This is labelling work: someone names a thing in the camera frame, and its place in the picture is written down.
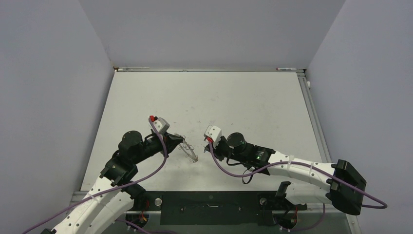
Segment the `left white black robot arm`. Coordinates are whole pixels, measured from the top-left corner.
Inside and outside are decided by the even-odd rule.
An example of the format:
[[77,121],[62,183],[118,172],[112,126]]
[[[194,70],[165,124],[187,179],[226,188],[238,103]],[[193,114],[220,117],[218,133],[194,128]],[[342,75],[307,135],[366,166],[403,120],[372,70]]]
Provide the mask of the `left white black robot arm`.
[[141,209],[146,190],[139,180],[132,180],[138,173],[137,164],[157,153],[167,158],[184,140],[181,135],[167,132],[152,132],[146,137],[138,131],[125,133],[84,198],[69,206],[70,213],[60,223],[42,233],[100,234],[122,213]]

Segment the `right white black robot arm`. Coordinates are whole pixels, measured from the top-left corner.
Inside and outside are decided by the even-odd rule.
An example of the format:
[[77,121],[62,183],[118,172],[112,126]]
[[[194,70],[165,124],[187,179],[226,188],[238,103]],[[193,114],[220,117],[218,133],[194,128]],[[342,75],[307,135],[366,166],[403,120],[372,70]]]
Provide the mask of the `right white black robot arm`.
[[226,139],[220,134],[204,134],[214,160],[235,160],[249,176],[264,174],[283,176],[299,181],[284,181],[275,195],[276,204],[287,209],[292,204],[331,204],[348,215],[360,215],[367,185],[364,177],[346,160],[336,163],[313,162],[245,141],[241,133]]

